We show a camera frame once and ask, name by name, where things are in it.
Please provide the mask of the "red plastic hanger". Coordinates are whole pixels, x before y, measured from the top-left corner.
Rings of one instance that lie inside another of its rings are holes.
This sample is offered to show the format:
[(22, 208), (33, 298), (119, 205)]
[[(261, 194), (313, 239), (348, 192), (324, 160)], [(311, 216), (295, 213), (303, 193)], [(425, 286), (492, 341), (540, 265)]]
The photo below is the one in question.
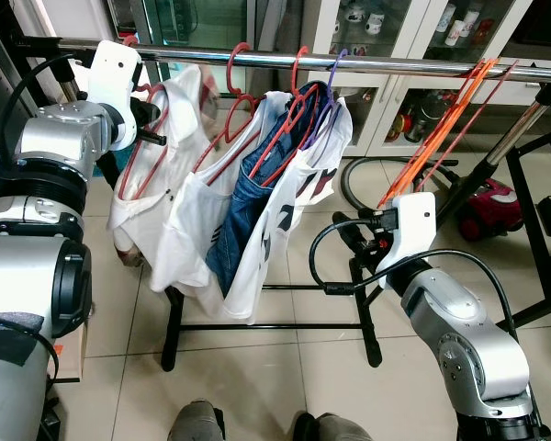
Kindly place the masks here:
[[(167, 104), (165, 85), (137, 85), (136, 91), (146, 91), (144, 101), (158, 106), (162, 110), (162, 116), (154, 123), (150, 123), (147, 129), (163, 136), (163, 126), (169, 118), (169, 104)], [(116, 187), (116, 195), (119, 200), (140, 200), (147, 193), (154, 174), (161, 168), (165, 156), (169, 154), (166, 143), (150, 143), (138, 141), (128, 162), (121, 169), (120, 178)]]
[(308, 47), (302, 46), (289, 70), (289, 100), (278, 104), (271, 97), (264, 97), (260, 101), (270, 107), (272, 121), (260, 121), (259, 112), (252, 114), (258, 126), (243, 138), (243, 144), (251, 151), (243, 156), (238, 179), (239, 187), (251, 193), (267, 197), (273, 192), (276, 181), (292, 160), (309, 148), (333, 107), (329, 85), (321, 81), (299, 82), (299, 64), (306, 54), (309, 54)]

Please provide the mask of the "white polo shirt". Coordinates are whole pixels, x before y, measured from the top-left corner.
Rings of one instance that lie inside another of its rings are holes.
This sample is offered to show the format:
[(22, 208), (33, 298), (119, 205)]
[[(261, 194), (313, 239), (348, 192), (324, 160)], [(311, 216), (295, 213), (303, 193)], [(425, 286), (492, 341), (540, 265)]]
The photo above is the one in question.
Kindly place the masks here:
[(158, 255), (163, 223), (169, 219), (176, 190), (182, 188), (185, 176), (193, 171), (203, 152), (193, 130), (203, 126), (199, 117), (212, 121), (211, 115), (203, 114), (205, 107), (211, 112), (217, 109), (219, 92), (208, 67), (185, 64), (161, 84), (169, 104), (169, 118), (163, 126), (169, 154), (140, 200), (119, 200), (118, 180), (113, 185), (107, 229), (118, 259), (126, 267), (141, 267)]

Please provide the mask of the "purple hanger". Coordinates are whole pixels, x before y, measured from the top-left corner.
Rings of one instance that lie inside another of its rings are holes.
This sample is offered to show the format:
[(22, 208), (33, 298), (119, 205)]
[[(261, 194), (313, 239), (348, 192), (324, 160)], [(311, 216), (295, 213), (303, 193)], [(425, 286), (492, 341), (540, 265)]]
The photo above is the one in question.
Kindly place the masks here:
[(305, 131), (305, 138), (301, 140), (301, 143), (298, 146), (298, 150), (304, 151), (310, 147), (310, 144), (317, 139), (317, 133), (320, 130), (320, 125), (323, 121), (329, 117), (331, 109), (335, 106), (335, 94), (333, 93), (332, 84), (335, 75), (337, 74), (339, 63), (350, 54), (350, 51), (347, 48), (343, 48), (337, 54), (332, 63), (330, 69), (329, 80), (326, 83), (323, 83), (323, 88), (320, 90), (320, 93), (316, 95), (316, 107), (313, 107), (312, 114), (310, 114), (308, 129)]

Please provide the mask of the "thin pink hanger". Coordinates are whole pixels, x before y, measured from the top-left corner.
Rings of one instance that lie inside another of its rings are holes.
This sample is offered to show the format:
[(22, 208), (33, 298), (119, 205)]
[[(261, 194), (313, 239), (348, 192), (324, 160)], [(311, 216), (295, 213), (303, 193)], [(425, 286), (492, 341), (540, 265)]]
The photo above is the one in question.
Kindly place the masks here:
[(446, 148), (444, 148), (444, 150), (441, 151), (441, 155), (438, 156), (438, 158), (434, 158), (434, 155), (432, 155), (431, 159), (427, 160), (427, 163), (425, 164), (425, 168), (423, 168), (422, 171), (418, 173), (418, 176), (415, 177), (414, 181), (411, 182), (411, 189), (410, 189), (409, 193), (420, 192), (420, 190), (422, 190), (422, 188), (423, 188), (423, 181), (425, 181), (427, 179), (431, 179), (432, 175), (436, 171), (438, 171), (439, 165), (443, 163), (443, 160), (446, 160), (447, 156), (453, 150), (453, 148), (455, 148), (456, 145), (460, 142), (460, 140), (464, 138), (464, 136), (467, 133), (467, 130), (469, 129), (469, 127), (472, 126), (474, 122), (476, 122), (476, 120), (478, 118), (478, 114), (480, 114), (482, 112), (482, 109), (484, 109), (484, 107), (487, 104), (489, 104), (489, 102), (490, 102), (490, 100), (492, 100), (494, 94), (499, 91), (500, 85), (505, 83), (505, 81), (511, 79), (511, 75), (512, 75), (512, 72), (513, 72), (515, 66), (516, 66), (516, 62), (510, 64), (510, 66), (505, 68), (505, 70), (503, 70), (500, 75), (495, 76), (495, 80), (497, 80), (498, 83), (496, 85), (494, 85), (494, 87), (492, 89), (492, 92), (490, 92), (489, 95), (486, 97), (486, 99), (481, 102), (481, 104), (480, 104), (480, 106), (478, 106), (478, 109), (476, 110), (476, 112), (474, 112), (472, 115), (470, 115), (469, 121), (465, 123), (465, 125), (463, 127), (463, 130), (461, 130), (460, 133), (457, 134), (455, 136), (455, 138), (452, 139), (451, 142), (446, 144)]

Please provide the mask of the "magenta vacuum cleaner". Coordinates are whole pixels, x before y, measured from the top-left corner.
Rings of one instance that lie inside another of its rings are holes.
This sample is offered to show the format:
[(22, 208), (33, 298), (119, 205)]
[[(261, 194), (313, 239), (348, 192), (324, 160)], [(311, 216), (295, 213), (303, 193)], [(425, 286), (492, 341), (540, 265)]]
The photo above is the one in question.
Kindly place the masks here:
[(502, 182), (487, 179), (456, 212), (457, 230), (466, 241), (482, 241), (523, 227), (518, 193)]

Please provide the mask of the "blue jeans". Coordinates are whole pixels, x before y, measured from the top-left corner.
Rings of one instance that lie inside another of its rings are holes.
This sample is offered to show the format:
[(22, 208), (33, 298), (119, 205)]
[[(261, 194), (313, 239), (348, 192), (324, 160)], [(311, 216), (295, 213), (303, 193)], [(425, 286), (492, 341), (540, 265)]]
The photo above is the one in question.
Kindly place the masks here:
[(243, 249), (257, 227), (276, 181), (294, 154), (309, 146), (309, 138), (332, 109), (332, 91), (322, 81), (310, 81), (291, 94), (271, 91), (255, 107), (242, 131), (242, 151), (234, 153), (221, 173), (233, 177), (234, 188), (221, 225), (206, 253), (222, 294), (229, 294)]

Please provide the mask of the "white glass door cabinet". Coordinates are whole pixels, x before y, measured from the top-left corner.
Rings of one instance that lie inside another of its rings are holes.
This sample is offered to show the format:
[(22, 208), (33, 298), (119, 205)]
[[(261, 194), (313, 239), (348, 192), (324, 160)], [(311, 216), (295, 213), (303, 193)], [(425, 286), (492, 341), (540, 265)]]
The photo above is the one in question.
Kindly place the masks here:
[[(86, 37), (81, 12), (66, 6), (107, 9), (116, 32), (133, 32), (141, 45), (230, 50), (246, 41), (258, 51), (314, 54), (348, 50), (351, 56), (393, 56), (427, 62), (477, 62), (502, 56), (510, 37), (539, 0), (43, 0), (59, 37)], [(346, 155), (399, 156), (417, 147), (390, 130), (407, 97), (455, 91), (451, 77), (380, 73), (335, 75), (335, 91), (353, 113)]]

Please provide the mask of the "metal clothes rack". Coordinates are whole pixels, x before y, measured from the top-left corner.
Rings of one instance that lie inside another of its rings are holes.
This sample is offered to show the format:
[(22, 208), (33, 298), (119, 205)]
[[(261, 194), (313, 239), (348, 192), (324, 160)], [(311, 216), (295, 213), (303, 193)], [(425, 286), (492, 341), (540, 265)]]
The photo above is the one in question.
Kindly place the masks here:
[[(8, 80), (15, 79), (31, 81), (35, 72), (27, 65), (27, 59), (39, 56), (46, 59), (51, 55), (73, 56), (77, 60), (86, 60), (94, 56), (98, 41), (74, 40), (48, 37), (11, 37), (0, 40), (0, 62), (11, 64), (11, 72), (6, 73)], [(428, 60), (411, 60), (388, 58), (388, 56), (353, 56), (340, 59), (320, 54), (272, 53), (271, 51), (238, 51), (231, 53), (217, 48), (174, 47), (137, 45), (134, 50), (140, 59), (129, 65), (132, 74), (141, 69), (145, 62), (190, 62), (194, 64), (228, 64), (230, 67), (252, 67), (259, 70), (309, 70), (329, 72), (338, 70), (359, 74), (389, 74), (417, 77), (460, 77), (460, 79), (495, 80), (499, 83), (539, 83), (543, 86), (537, 92), (532, 105), (518, 121), (511, 126), (510, 131), (500, 139), (497, 146), (486, 156), (472, 174), (468, 174), (467, 182), (455, 186), (457, 192), (470, 192), (473, 187), (489, 179), (497, 169), (501, 158), (513, 150), (516, 139), (528, 131), (532, 123), (551, 108), (551, 68), (533, 66), (511, 66), (500, 64), (490, 68), (480, 68), (467, 62), (428, 62)], [(375, 347), (375, 326), (367, 303), (375, 295), (359, 293), (355, 301), (358, 306), (359, 323), (256, 323), (241, 324), (225, 321), (214, 323), (184, 323), (183, 314), (186, 301), (175, 288), (168, 288), (165, 297), (170, 303), (169, 320), (165, 327), (162, 361), (163, 370), (174, 369), (176, 350), (180, 335), (196, 331), (266, 331), (266, 329), (359, 329), (363, 332), (368, 347)]]

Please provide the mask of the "grey robot right foot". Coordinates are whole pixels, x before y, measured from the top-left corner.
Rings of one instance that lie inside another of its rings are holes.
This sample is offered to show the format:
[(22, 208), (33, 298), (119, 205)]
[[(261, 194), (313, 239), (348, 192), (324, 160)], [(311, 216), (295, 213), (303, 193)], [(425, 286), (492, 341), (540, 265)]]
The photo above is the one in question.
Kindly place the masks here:
[(301, 413), (294, 420), (291, 441), (373, 441), (359, 424), (337, 414)]

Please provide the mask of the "grey robot foot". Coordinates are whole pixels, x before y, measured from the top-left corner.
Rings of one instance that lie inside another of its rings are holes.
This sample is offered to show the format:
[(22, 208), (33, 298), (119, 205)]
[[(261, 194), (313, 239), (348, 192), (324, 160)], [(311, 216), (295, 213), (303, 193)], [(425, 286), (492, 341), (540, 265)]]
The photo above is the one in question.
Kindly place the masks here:
[(180, 409), (167, 441), (225, 441), (216, 408), (206, 400), (195, 400)]
[(294, 420), (291, 441), (373, 441), (359, 424), (337, 414), (301, 413)]

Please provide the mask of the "flat cardboard box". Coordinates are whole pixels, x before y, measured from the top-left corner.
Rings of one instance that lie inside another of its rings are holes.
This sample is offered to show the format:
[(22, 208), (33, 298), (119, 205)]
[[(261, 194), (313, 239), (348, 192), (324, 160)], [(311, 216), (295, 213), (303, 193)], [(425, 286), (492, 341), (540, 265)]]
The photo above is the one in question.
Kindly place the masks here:
[(69, 334), (54, 340), (54, 350), (56, 350), (59, 358), (58, 373), (54, 375), (54, 381), (81, 381), (84, 371), (87, 333), (88, 323), (86, 322)]

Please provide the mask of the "grey robot left foot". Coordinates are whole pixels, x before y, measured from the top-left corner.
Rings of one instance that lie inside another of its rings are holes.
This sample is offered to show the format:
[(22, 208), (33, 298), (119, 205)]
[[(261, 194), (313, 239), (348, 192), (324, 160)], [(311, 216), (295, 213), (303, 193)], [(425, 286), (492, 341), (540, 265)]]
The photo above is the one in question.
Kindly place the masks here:
[(195, 400), (180, 409), (167, 441), (225, 441), (216, 408), (206, 400)]

